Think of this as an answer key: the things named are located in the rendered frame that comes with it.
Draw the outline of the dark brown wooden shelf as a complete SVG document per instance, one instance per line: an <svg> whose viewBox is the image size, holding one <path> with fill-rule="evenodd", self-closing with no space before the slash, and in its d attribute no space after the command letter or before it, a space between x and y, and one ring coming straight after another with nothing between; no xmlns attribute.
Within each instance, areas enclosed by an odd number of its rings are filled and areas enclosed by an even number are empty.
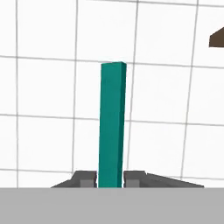
<svg viewBox="0 0 224 224"><path fill-rule="evenodd" d="M224 27L222 27L209 37L209 46L224 47Z"/></svg>

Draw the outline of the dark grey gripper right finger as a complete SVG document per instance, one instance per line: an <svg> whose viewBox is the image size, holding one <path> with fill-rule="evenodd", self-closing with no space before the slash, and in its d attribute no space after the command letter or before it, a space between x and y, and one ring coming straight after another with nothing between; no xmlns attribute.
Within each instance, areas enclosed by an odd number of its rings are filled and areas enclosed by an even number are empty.
<svg viewBox="0 0 224 224"><path fill-rule="evenodd" d="M123 173L124 187L176 187L176 188L203 188L190 182L167 178L156 174L146 173L145 171L125 171Z"/></svg>

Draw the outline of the teal spatula handle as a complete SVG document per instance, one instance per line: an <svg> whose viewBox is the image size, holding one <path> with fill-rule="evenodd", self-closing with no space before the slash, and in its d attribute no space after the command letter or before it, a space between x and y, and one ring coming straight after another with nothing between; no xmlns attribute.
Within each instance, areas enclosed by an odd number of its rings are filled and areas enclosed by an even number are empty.
<svg viewBox="0 0 224 224"><path fill-rule="evenodd" d="M101 65L99 187L122 186L126 69L123 62Z"/></svg>

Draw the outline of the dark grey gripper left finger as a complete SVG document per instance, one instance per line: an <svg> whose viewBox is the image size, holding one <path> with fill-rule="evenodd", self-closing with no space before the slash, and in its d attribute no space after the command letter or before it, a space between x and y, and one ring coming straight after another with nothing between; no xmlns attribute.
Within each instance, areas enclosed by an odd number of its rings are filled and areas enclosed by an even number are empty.
<svg viewBox="0 0 224 224"><path fill-rule="evenodd" d="M76 171L73 176L56 187L97 187L97 171Z"/></svg>

